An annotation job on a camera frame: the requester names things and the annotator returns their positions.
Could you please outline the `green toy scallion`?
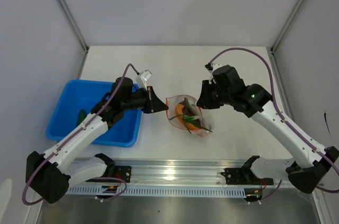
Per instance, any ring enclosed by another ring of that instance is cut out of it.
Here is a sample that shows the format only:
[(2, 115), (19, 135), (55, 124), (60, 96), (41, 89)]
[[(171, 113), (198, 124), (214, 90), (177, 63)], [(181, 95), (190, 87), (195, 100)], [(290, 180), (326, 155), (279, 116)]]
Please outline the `green toy scallion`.
[(184, 114), (177, 114), (174, 117), (169, 118), (169, 120), (175, 120), (175, 119), (181, 119), (183, 125), (186, 127), (187, 131), (191, 133), (191, 130), (189, 127), (189, 124), (191, 127), (197, 128), (197, 129), (202, 129), (204, 131), (212, 132), (210, 129), (207, 129), (206, 127), (203, 127), (200, 123), (199, 117), (190, 117)]

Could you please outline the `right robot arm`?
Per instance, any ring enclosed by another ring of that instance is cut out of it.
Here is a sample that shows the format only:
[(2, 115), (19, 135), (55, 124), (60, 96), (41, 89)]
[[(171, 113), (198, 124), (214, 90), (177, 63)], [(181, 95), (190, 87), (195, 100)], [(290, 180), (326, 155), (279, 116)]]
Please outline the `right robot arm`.
[(245, 85), (234, 67), (215, 63), (205, 67), (210, 78), (202, 81), (197, 106), (206, 110), (232, 106), (265, 128), (292, 156), (290, 159), (252, 156), (243, 165), (243, 180), (250, 184), (260, 178), (289, 181), (301, 192), (312, 193), (338, 159), (338, 149), (325, 147), (307, 135), (279, 110), (264, 87)]

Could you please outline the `grey toy fish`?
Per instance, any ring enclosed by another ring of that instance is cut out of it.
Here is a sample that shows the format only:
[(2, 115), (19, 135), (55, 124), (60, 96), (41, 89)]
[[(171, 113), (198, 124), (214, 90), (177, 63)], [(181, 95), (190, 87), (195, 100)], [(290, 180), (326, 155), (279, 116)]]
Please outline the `grey toy fish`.
[(193, 103), (191, 103), (187, 98), (184, 98), (180, 104), (183, 105), (182, 113), (190, 117), (199, 117), (200, 110)]

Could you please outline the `green toy cucumber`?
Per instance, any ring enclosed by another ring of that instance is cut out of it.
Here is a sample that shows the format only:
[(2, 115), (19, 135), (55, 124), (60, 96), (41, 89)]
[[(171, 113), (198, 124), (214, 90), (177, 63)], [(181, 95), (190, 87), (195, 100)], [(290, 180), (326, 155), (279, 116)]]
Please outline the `green toy cucumber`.
[(77, 117), (77, 125), (80, 125), (85, 120), (86, 117), (87, 117), (86, 111), (81, 109)]

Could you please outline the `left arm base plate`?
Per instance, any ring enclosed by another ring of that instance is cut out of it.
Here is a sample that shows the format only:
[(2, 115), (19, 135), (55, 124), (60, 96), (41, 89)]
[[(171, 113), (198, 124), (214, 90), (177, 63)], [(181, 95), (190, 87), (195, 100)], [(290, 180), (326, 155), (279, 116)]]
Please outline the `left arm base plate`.
[(131, 166), (114, 166), (108, 169), (105, 177), (115, 177), (129, 183), (132, 176)]

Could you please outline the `clear zip bag orange zipper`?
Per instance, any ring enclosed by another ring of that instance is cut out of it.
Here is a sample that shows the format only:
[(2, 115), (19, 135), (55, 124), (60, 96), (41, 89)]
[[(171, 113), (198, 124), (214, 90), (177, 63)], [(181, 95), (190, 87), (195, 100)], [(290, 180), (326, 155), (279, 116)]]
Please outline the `clear zip bag orange zipper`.
[(191, 135), (207, 137), (212, 125), (197, 106), (197, 99), (191, 95), (177, 95), (166, 98), (166, 116), (170, 124)]

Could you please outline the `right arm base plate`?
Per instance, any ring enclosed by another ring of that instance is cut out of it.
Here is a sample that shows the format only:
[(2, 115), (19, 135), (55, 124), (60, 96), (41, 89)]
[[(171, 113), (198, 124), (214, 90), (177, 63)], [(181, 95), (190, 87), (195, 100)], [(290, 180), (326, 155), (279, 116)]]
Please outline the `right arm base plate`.
[(271, 178), (258, 178), (249, 168), (225, 168), (221, 173), (227, 185), (273, 185)]

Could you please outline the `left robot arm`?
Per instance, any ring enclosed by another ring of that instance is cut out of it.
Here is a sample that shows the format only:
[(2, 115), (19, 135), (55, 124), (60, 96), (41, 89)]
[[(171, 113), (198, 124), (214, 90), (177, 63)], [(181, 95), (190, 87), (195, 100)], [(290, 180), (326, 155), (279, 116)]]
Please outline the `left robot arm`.
[(112, 84), (110, 92), (95, 104), (85, 119), (63, 140), (43, 153), (36, 151), (26, 159), (26, 174), (22, 201), (26, 205), (28, 189), (33, 189), (48, 203), (59, 201), (70, 187), (88, 180), (125, 183), (115, 176), (115, 161), (105, 154), (70, 169), (73, 160), (87, 146), (113, 128), (123, 119), (124, 113), (141, 110), (153, 114), (168, 110), (168, 106), (155, 94), (152, 86), (133, 89), (130, 78), (120, 77)]

